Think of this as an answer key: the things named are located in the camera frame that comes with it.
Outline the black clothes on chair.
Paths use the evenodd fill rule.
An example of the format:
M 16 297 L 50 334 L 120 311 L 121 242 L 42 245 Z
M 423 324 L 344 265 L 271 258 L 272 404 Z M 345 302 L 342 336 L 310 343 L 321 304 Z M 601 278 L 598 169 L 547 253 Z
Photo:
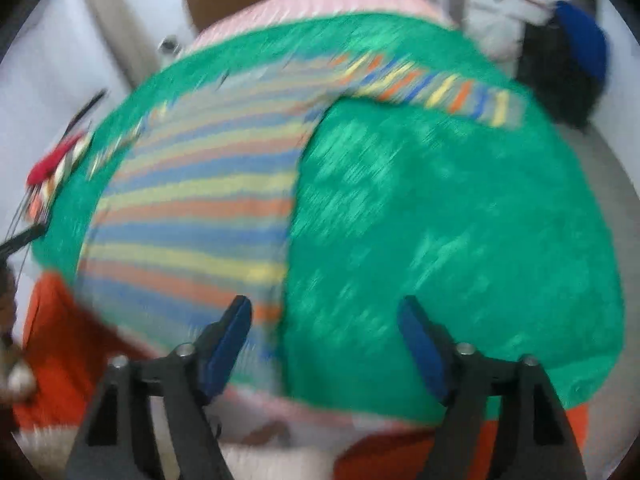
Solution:
M 570 35 L 554 18 L 544 25 L 525 25 L 515 79 L 532 90 L 555 122 L 576 129 L 588 124 L 604 87 L 578 61 Z

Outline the orange trousers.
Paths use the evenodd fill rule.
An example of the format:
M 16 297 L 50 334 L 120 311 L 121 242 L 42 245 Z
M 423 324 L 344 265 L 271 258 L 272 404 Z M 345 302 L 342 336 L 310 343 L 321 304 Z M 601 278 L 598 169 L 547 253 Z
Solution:
M 23 334 L 37 390 L 32 400 L 14 408 L 25 442 L 20 455 L 31 474 L 64 477 L 76 434 L 111 359 L 146 359 L 81 310 L 52 273 L 43 275 L 32 291 Z M 564 411 L 575 434 L 582 419 Z M 465 479 L 487 479 L 499 414 L 500 400 L 492 396 Z M 368 437 L 337 457 L 313 448 L 274 448 L 269 441 L 280 431 L 276 424 L 263 426 L 244 443 L 224 443 L 218 437 L 218 444 L 230 479 L 421 479 L 436 430 Z

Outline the striped folded garment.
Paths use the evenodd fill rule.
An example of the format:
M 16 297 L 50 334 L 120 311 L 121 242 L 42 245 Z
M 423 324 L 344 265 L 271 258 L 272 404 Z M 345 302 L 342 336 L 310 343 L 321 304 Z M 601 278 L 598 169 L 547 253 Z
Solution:
M 33 188 L 27 188 L 26 186 L 28 201 L 25 211 L 25 219 L 27 221 L 36 223 L 44 217 L 51 208 L 60 187 L 73 173 L 81 159 L 84 158 L 93 137 L 93 133 L 90 132 L 88 128 L 83 128 L 79 131 L 84 130 L 87 131 L 86 136 L 63 157 L 62 162 L 58 164 L 50 178 L 47 178 L 47 180 Z

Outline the white drawer cabinet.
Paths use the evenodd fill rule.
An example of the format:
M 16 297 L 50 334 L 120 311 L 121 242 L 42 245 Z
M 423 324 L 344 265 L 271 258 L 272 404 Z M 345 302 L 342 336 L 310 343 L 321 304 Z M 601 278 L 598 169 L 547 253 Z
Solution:
M 44 90 L 1 90 L 1 213 L 23 196 L 29 173 L 60 142 L 82 109 L 99 93 L 91 89 L 80 100 Z

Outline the pink striped bed sheet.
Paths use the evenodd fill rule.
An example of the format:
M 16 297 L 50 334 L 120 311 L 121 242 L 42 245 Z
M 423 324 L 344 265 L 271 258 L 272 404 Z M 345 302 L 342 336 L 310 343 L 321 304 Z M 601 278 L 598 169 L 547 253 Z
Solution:
M 252 30 L 342 14 L 411 16 L 450 28 L 454 23 L 433 0 L 262 0 L 228 18 L 217 18 L 186 48 L 191 54 Z

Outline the green bed cover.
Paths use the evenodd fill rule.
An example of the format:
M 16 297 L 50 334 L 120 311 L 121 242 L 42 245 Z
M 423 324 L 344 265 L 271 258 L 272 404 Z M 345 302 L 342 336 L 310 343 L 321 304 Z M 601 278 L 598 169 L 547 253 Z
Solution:
M 232 389 L 290 412 L 437 424 L 442 407 L 427 394 L 397 325 L 400 300 L 413 296 L 486 356 L 536 356 L 566 408 L 586 403 L 624 343 L 608 226 L 576 156 L 529 92 L 460 32 L 417 18 L 313 18 L 180 58 L 96 129 L 35 242 L 38 262 L 78 295 L 96 205 L 134 147 L 134 127 L 154 107 L 282 58 L 366 53 L 510 90 L 523 100 L 522 121 L 492 128 L 436 108 L 337 100 L 298 164 L 276 326 L 282 390 L 236 382 L 235 368 Z M 84 305 L 143 348 L 176 346 L 146 346 Z

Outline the red folded garment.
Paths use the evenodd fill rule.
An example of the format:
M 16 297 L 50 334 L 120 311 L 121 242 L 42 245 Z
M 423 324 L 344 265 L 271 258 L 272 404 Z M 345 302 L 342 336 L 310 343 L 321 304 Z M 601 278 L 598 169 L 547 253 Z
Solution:
M 42 182 L 50 178 L 54 173 L 54 170 L 63 157 L 82 139 L 86 136 L 87 131 L 79 131 L 76 133 L 70 133 L 55 145 L 50 152 L 47 152 L 42 159 L 32 167 L 26 179 L 26 186 L 33 188 L 36 185 L 40 185 Z

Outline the beige curtain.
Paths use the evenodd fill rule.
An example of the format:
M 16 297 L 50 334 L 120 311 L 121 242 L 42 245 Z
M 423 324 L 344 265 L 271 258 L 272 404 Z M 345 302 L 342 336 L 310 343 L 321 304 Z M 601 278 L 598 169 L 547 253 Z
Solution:
M 103 40 L 131 89 L 160 68 L 155 50 L 127 0 L 87 0 Z

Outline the blue fuzzy garment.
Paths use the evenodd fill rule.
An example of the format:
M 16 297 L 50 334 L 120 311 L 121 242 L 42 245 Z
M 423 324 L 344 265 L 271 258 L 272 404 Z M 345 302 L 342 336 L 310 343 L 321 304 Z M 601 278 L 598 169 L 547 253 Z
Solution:
M 589 76 L 604 84 L 608 72 L 608 43 L 597 22 L 565 0 L 555 3 L 553 17 L 567 36 L 570 53 Z

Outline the white desk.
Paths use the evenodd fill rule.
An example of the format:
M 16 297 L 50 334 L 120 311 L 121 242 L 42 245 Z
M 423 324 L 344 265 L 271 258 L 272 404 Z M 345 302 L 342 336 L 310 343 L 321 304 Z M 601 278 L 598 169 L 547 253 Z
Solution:
M 548 20 L 551 4 L 540 0 L 447 0 L 448 14 L 491 61 L 515 61 L 527 25 Z

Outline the striped knit sweater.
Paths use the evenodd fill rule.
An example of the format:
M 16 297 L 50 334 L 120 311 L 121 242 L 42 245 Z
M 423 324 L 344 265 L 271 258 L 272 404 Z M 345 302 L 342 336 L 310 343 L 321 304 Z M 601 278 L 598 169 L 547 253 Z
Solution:
M 142 344 L 194 338 L 238 295 L 253 327 L 233 378 L 281 392 L 276 326 L 299 159 L 339 99 L 436 108 L 517 127 L 514 92 L 404 58 L 294 55 L 186 92 L 134 127 L 80 252 L 76 290 Z

